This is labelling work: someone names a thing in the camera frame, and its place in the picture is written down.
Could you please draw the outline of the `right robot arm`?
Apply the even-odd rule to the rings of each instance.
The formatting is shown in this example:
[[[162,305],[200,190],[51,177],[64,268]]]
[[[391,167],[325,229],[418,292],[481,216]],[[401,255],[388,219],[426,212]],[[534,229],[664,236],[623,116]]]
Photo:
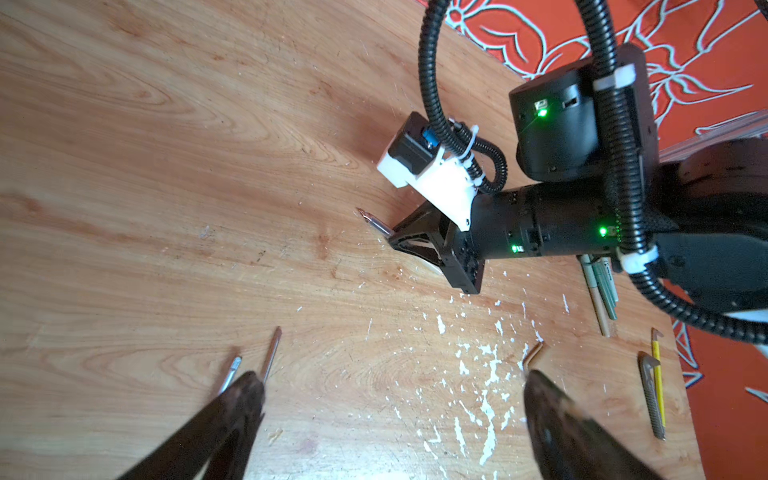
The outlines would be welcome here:
[[[501,149],[446,117],[437,48],[449,5],[428,4],[419,39],[422,112],[394,136],[379,171],[424,203],[388,237],[466,294],[487,261],[605,258],[683,324],[763,345],[767,306],[767,142],[722,141],[661,163],[644,52],[619,43],[604,1],[577,5],[584,59],[509,94],[516,160],[530,184],[506,186]]]

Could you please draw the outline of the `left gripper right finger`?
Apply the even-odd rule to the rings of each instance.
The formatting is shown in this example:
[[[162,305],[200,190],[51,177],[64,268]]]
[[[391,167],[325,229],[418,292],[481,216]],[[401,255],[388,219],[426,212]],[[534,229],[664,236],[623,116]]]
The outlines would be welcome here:
[[[524,407],[544,479],[658,479],[543,372],[531,370]]]

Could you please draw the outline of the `dark green pen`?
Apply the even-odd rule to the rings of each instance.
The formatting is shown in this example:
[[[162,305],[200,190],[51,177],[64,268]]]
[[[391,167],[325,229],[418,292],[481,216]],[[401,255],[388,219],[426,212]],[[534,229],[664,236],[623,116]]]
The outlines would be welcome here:
[[[615,285],[611,259],[609,257],[601,257],[600,261],[602,263],[603,276],[605,277],[605,282],[610,289],[613,302],[617,303],[619,301],[619,296],[617,287]]]

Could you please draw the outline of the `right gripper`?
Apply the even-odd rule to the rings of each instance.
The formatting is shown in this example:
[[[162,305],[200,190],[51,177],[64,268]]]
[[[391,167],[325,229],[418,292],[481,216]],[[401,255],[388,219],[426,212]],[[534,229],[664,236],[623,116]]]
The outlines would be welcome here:
[[[466,294],[479,293],[491,259],[614,255],[621,233],[615,208],[625,190],[610,174],[600,140],[596,78],[585,59],[512,90],[516,160],[533,184],[476,197],[471,227],[453,246],[428,239],[445,237],[453,222],[424,201],[392,228],[390,246],[449,268],[450,285]]]

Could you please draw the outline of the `light green pen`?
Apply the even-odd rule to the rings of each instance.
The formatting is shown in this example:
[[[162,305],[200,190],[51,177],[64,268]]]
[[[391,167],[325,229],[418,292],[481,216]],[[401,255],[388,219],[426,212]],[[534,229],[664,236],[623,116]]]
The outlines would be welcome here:
[[[616,305],[618,302],[617,303],[613,302],[610,289],[605,282],[605,277],[603,276],[603,269],[602,269],[602,263],[600,261],[600,258],[601,257],[592,257],[591,265],[593,267],[595,276],[597,277],[598,287],[599,287],[602,299],[604,301],[605,309],[608,313],[608,317],[611,320],[616,320],[617,319]]]

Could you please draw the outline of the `beige pen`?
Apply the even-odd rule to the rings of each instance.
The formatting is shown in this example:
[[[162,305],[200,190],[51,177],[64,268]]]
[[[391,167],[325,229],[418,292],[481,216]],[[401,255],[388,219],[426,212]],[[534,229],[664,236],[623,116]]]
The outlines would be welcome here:
[[[357,212],[369,226],[374,228],[385,238],[389,238],[393,235],[393,229],[386,225],[382,220],[375,217],[373,214],[363,210],[362,208],[357,208]]]

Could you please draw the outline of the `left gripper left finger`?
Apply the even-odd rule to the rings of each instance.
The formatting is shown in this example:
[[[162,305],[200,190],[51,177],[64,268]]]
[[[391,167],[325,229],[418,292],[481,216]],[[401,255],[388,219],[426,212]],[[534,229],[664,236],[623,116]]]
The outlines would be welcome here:
[[[248,371],[123,479],[242,479],[263,420],[265,386]]]

